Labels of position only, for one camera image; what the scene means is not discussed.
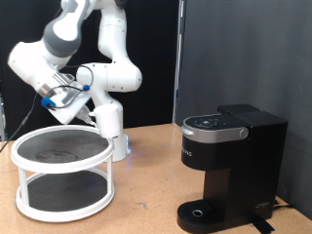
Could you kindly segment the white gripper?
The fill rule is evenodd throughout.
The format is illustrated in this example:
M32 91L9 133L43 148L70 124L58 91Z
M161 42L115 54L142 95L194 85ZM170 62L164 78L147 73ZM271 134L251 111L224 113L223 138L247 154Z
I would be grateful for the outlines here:
M84 87L73 81L69 85L52 88L45 96L45 107L62 124L70 123L80 111L87 116L84 122L95 127L97 124L91 118L95 117L95 113L85 106L90 98Z

